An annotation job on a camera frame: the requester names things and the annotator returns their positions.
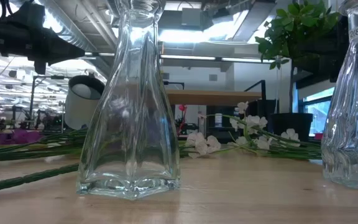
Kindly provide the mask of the wooden shelf black metal legs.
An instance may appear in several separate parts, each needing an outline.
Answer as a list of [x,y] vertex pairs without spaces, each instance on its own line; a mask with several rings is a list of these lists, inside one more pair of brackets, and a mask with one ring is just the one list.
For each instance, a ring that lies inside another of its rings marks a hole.
[[174,112],[177,128],[181,123],[182,112],[180,105],[187,105],[185,125],[179,135],[184,140],[188,134],[200,131],[206,135],[206,120],[209,117],[206,113],[207,106],[234,106],[237,111],[237,104],[240,102],[249,103],[256,100],[266,100],[266,84],[261,80],[244,91],[217,91],[217,90],[186,90],[184,83],[179,90],[166,90],[169,102]]

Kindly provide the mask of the textured clear glass vase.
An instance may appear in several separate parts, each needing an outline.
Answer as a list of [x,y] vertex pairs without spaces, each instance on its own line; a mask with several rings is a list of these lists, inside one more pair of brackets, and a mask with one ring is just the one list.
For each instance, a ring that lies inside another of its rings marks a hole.
[[321,141],[323,175],[358,189],[358,0],[345,0],[349,47],[337,78]]

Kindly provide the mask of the red background lamp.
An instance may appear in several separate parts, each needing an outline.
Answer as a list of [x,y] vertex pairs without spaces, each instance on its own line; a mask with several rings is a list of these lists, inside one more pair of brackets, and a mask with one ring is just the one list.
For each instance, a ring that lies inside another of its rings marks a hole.
[[180,133],[185,125],[185,116],[186,116],[186,111],[187,111],[187,105],[180,105],[178,108],[182,112],[181,123],[178,128],[178,135],[180,135]]

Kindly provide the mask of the black background box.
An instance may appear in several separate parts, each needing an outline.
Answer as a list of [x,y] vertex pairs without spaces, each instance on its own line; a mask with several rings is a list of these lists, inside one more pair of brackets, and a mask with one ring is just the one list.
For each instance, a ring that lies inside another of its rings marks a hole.
[[256,100],[249,103],[246,109],[246,116],[265,117],[267,120],[264,130],[273,133],[273,115],[280,113],[279,101],[276,100]]

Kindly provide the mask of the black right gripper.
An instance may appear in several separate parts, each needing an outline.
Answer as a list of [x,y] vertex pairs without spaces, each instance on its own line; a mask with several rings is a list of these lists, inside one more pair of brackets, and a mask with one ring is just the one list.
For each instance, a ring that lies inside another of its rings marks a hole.
[[298,72],[296,83],[337,81],[344,57],[349,47],[348,21],[340,18],[334,28],[323,37],[300,47],[303,58],[293,62]]

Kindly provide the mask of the white artificial flower bunch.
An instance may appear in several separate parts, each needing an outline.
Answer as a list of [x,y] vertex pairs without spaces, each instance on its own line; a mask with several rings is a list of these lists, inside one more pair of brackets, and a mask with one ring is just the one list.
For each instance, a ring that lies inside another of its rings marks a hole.
[[287,129],[279,135],[266,130],[266,117],[246,115],[247,102],[237,104],[238,116],[223,114],[231,127],[240,134],[229,142],[229,149],[241,149],[255,156],[281,159],[311,160],[321,159],[320,146],[315,143],[303,142],[293,129]]

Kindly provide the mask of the black plant pot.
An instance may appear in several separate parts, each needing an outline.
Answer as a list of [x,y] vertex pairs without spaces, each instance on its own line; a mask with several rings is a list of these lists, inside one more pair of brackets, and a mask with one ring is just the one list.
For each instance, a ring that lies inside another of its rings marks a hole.
[[303,142],[309,140],[309,133],[313,115],[310,113],[279,113],[268,117],[268,130],[280,135],[287,129],[294,129],[298,139]]

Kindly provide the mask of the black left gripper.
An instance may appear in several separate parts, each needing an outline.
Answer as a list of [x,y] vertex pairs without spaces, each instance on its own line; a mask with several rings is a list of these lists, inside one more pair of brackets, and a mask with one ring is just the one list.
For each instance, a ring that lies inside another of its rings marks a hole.
[[0,21],[0,54],[27,57],[35,71],[44,74],[46,65],[83,57],[85,51],[62,41],[51,29]]

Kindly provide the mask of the smooth twisted clear glass vase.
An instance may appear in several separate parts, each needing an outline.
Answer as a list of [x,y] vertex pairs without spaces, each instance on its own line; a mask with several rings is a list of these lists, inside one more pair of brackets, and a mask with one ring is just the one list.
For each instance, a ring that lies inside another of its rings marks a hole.
[[135,200],[180,184],[177,130],[158,51],[166,0],[115,4],[119,37],[112,74],[88,126],[76,191]]

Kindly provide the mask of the dark background cabinet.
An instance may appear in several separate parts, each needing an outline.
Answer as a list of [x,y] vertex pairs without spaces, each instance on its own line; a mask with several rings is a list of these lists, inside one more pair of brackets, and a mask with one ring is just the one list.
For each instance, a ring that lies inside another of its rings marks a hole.
[[[235,130],[228,116],[236,116],[242,119],[244,116],[239,115],[234,106],[207,106],[206,113],[209,117],[206,120],[206,135],[214,136],[222,144],[226,144],[232,141],[232,138],[237,139],[240,136],[243,136],[243,129],[238,128]],[[216,113],[221,113],[223,115],[223,126],[217,128],[214,126],[214,117]]]

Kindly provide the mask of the long light bar fixture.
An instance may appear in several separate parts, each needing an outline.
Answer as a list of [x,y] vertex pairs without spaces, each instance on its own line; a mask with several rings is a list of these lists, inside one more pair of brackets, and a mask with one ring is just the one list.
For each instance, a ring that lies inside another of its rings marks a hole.
[[261,60],[259,58],[240,58],[240,57],[209,57],[209,56],[194,56],[194,55],[167,55],[160,54],[161,59],[173,60],[199,60],[199,61],[214,61],[214,62],[234,62],[234,63],[272,63],[273,60]]

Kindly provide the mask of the black background stand frame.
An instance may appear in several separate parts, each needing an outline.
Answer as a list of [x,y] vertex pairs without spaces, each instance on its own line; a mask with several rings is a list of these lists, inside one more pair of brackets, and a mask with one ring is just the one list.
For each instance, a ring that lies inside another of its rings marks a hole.
[[35,87],[36,87],[36,80],[38,78],[50,78],[52,80],[64,80],[64,75],[34,75],[32,80],[32,89],[30,93],[30,107],[29,107],[29,119],[30,121],[33,121],[33,109],[34,109],[34,96],[35,96]]

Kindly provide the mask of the pale flower stem long leaves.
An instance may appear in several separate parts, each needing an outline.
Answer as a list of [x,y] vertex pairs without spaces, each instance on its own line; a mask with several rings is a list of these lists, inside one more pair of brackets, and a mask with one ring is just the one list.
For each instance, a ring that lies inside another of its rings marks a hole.
[[190,133],[185,141],[179,141],[181,158],[208,157],[214,153],[223,152],[222,144],[214,136],[204,137],[203,133]]

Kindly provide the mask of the green leafy plant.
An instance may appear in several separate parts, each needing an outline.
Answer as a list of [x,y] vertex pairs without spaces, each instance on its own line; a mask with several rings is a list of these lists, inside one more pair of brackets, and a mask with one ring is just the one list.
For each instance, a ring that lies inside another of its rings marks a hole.
[[326,35],[340,18],[340,13],[326,8],[323,0],[315,4],[308,0],[302,3],[293,0],[286,9],[277,9],[275,18],[264,23],[267,29],[264,36],[255,38],[260,59],[273,60],[271,70],[279,70],[290,63],[289,113],[293,112],[293,62],[305,56],[300,47]]

